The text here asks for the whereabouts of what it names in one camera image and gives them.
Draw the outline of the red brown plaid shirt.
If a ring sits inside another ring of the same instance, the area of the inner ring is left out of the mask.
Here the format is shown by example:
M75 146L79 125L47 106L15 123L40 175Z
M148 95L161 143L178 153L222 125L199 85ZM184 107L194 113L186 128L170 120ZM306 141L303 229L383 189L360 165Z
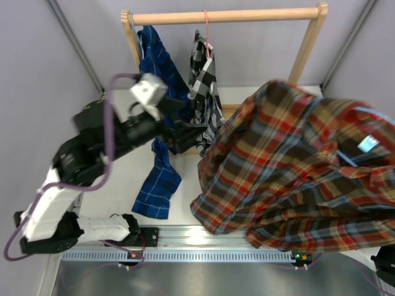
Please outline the red brown plaid shirt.
M190 205L210 233L243 229L255 247L304 252L394 244L394 166L324 160L304 138L319 98L268 81L220 128Z

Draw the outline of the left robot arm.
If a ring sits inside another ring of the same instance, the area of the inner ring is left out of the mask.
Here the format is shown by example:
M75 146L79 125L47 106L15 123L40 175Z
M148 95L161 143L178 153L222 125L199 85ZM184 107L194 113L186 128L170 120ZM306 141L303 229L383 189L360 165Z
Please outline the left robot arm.
M159 138L178 153L187 151L205 130L187 123L177 113L185 103L162 97L158 117L147 109L120 121L109 100L88 104L73 118L78 134L61 145L34 202L14 215L22 233L23 257L61 253L82 242L106 241L126 247L139 241L141 230L131 214L89 218L71 211L82 192L101 188L110 176L113 161Z

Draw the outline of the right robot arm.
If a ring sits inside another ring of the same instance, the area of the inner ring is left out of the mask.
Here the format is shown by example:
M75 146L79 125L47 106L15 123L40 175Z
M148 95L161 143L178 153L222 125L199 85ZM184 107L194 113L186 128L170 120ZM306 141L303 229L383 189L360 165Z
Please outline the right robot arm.
M376 255L372 255L370 259L374 262L376 275L385 283L394 287L394 264L395 251L394 245L380 247Z

